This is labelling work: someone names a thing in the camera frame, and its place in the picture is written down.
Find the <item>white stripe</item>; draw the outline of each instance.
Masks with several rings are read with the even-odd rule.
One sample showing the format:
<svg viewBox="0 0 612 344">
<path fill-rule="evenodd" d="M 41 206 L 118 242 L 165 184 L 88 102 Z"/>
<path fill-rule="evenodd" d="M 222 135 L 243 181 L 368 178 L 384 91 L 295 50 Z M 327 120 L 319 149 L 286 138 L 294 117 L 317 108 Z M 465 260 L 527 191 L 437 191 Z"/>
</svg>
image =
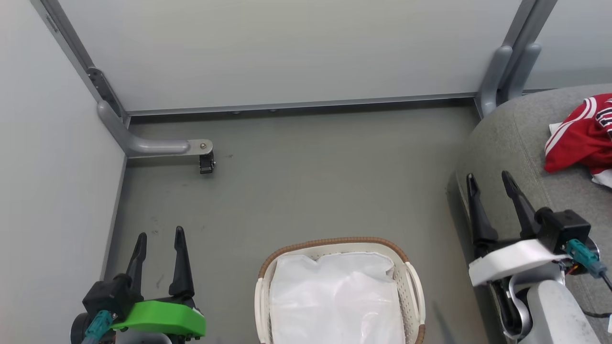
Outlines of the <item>white stripe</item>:
<svg viewBox="0 0 612 344">
<path fill-rule="evenodd" d="M 588 109 L 588 105 L 591 105 L 591 109 L 589 110 L 589 113 L 584 118 L 591 118 L 591 117 L 593 117 L 595 115 L 595 111 L 597 109 L 596 104 L 597 104 L 597 102 L 595 101 L 595 98 L 593 98 L 593 97 L 588 98 L 587 99 L 587 107 L 580 114 L 580 116 L 578 116 L 576 119 L 573 119 L 573 120 L 569 121 L 568 123 L 565 123 L 564 125 L 562 125 L 561 128 L 559 128 L 557 130 L 555 135 L 553 135 L 553 137 L 551 137 L 552 141 L 550 142 L 548 147 L 546 147 L 545 154 L 548 155 L 548 152 L 550 152 L 550 150 L 557 144 L 557 142 L 559 142 L 559 140 L 561 139 L 561 137 L 563 136 L 563 134 L 565 133 L 567 128 L 569 128 L 570 125 L 572 125 L 572 123 L 574 123 L 574 122 L 582 119 L 582 117 L 584 117 L 584 114 L 585 114 L 586 110 Z"/>
<path fill-rule="evenodd" d="M 582 118 L 589 111 L 589 105 L 591 105 L 591 99 L 590 98 L 586 98 L 583 101 L 585 102 L 584 111 L 582 111 L 580 116 L 578 116 L 576 119 Z M 544 148 L 548 148 L 548 145 L 553 141 L 553 139 L 555 138 L 555 136 L 557 135 L 559 130 L 561 130 L 563 127 L 567 126 L 570 123 L 571 123 L 571 121 L 570 122 L 566 122 L 566 123 L 562 123 L 561 125 L 559 125 L 557 127 L 557 130 L 555 130 L 554 133 L 552 135 L 550 135 L 550 138 L 548 139 L 548 141 L 546 141 L 546 145 L 544 146 Z"/>
</svg>

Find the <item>teal cable connector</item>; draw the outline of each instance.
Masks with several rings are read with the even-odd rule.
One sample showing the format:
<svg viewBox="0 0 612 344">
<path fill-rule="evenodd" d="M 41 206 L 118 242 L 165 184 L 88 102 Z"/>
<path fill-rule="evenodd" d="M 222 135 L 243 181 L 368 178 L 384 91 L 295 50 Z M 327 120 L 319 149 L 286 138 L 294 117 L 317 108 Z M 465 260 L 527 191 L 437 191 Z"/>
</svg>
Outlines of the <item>teal cable connector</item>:
<svg viewBox="0 0 612 344">
<path fill-rule="evenodd" d="M 578 264 L 586 267 L 591 276 L 598 279 L 606 273 L 608 267 L 605 266 L 595 253 L 592 253 L 582 242 L 572 239 L 565 245 L 565 251 Z"/>
<path fill-rule="evenodd" d="M 114 316 L 107 310 L 101 310 L 96 314 L 87 331 L 85 331 L 85 339 L 82 344 L 98 343 L 102 336 L 110 330 L 113 324 Z"/>
</svg>

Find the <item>brown basket rim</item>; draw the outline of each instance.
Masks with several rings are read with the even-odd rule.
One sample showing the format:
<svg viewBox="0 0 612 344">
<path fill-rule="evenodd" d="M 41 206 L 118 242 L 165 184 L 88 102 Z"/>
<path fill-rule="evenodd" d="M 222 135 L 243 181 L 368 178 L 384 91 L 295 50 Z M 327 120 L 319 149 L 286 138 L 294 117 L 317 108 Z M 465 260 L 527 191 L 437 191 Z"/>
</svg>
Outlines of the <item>brown basket rim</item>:
<svg viewBox="0 0 612 344">
<path fill-rule="evenodd" d="M 322 239 L 322 240 L 313 240 L 303 242 L 301 244 L 289 245 L 282 247 L 276 250 L 273 254 L 271 254 L 261 266 L 259 270 L 259 279 L 264 278 L 266 274 L 266 270 L 272 264 L 272 262 L 278 258 L 280 255 L 283 255 L 287 252 L 301 250 L 301 249 L 309 249 L 310 247 L 324 246 L 324 245 L 334 245 L 334 244 L 381 244 L 385 245 L 388 248 L 392 249 L 398 256 L 400 256 L 401 260 L 405 263 L 408 263 L 408 256 L 401 250 L 398 245 L 395 245 L 393 242 L 388 241 L 387 239 L 383 239 L 381 237 L 375 236 L 355 236 L 355 237 L 337 237 L 334 239 Z M 423 340 L 425 340 L 425 325 L 419 325 L 419 333 L 417 334 L 417 338 L 414 341 L 414 344 L 423 344 Z"/>
</svg>

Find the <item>metal frame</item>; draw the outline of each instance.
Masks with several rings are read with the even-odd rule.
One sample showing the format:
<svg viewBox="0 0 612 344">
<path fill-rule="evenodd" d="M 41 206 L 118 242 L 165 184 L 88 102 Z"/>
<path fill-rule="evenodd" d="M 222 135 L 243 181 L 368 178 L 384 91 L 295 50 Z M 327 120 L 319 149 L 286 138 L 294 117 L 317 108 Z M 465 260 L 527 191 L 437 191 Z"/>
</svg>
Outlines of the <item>metal frame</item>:
<svg viewBox="0 0 612 344">
<path fill-rule="evenodd" d="M 306 107 L 326 107 L 338 105 L 362 105 L 372 103 L 395 103 L 413 102 L 423 100 L 442 100 L 459 99 L 474 97 L 476 108 L 481 118 L 491 113 L 498 104 L 519 97 L 523 94 L 525 82 L 527 81 L 531 69 L 536 63 L 537 57 L 542 51 L 542 46 L 535 43 L 544 23 L 548 19 L 557 0 L 522 0 L 518 10 L 512 20 L 512 24 L 504 38 L 502 45 L 493 53 L 493 57 L 480 89 L 477 93 L 457 93 L 440 95 L 415 95 L 407 97 L 390 97 L 377 99 L 355 99 L 338 100 L 328 102 L 309 102 L 309 103 L 279 103 L 264 105 L 245 105 L 235 107 L 209 107 L 209 108 L 177 108 L 164 110 L 139 110 L 125 111 L 121 102 L 113 92 L 111 85 L 104 76 L 102 70 L 95 67 L 91 57 L 79 39 L 68 17 L 62 10 L 58 0 L 31 0 L 37 8 L 41 17 L 47 23 L 49 29 L 54 32 L 54 36 L 71 58 L 75 68 L 80 67 L 86 71 L 89 78 L 88 87 L 98 102 L 107 101 L 115 114 L 120 115 L 123 123 L 128 124 L 131 116 L 150 116 L 168 114 L 190 114 L 190 113 L 210 113 L 228 111 L 238 113 L 250 110 L 277 110 L 281 108 L 306 108 Z M 147 153 L 137 143 L 137 139 L 128 140 L 134 146 L 123 145 L 122 148 L 128 156 L 136 155 L 156 156 L 165 155 L 168 146 L 160 143 L 152 144 Z"/>
<path fill-rule="evenodd" d="M 104 73 L 95 67 L 58 0 L 30 2 L 98 102 L 100 120 L 128 158 L 199 155 L 200 173 L 212 172 L 215 162 L 210 140 L 148 140 L 130 133 L 127 129 L 129 115 L 121 106 Z"/>
<path fill-rule="evenodd" d="M 476 95 L 480 118 L 489 115 L 497 105 L 523 95 L 531 69 L 542 51 L 542 45 L 535 42 L 536 38 L 556 3 L 557 0 L 521 1 Z"/>
</svg>

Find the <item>basket handle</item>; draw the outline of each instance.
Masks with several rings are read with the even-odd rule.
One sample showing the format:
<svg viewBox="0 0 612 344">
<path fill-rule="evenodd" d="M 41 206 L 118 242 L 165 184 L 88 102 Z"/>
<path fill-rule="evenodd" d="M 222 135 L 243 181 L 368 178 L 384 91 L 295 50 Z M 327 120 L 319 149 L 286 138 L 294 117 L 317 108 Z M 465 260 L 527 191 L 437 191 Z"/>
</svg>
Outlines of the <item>basket handle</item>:
<svg viewBox="0 0 612 344">
<path fill-rule="evenodd" d="M 414 269 L 410 262 L 406 262 L 406 267 L 408 267 L 408 273 L 410 274 L 410 279 L 412 281 L 412 286 L 414 290 L 416 290 L 416 299 L 417 299 L 417 317 L 420 319 L 420 324 L 425 324 L 425 295 L 423 294 L 423 287 L 420 284 L 420 278 L 417 274 L 417 271 Z"/>
<path fill-rule="evenodd" d="M 263 284 L 263 279 L 259 278 L 257 280 L 257 284 L 255 285 L 255 328 L 257 329 L 257 335 L 259 337 L 260 343 L 266 343 L 266 334 L 268 333 L 268 328 L 266 326 L 267 319 L 263 318 L 263 312 L 261 307 L 261 289 Z"/>
</svg>

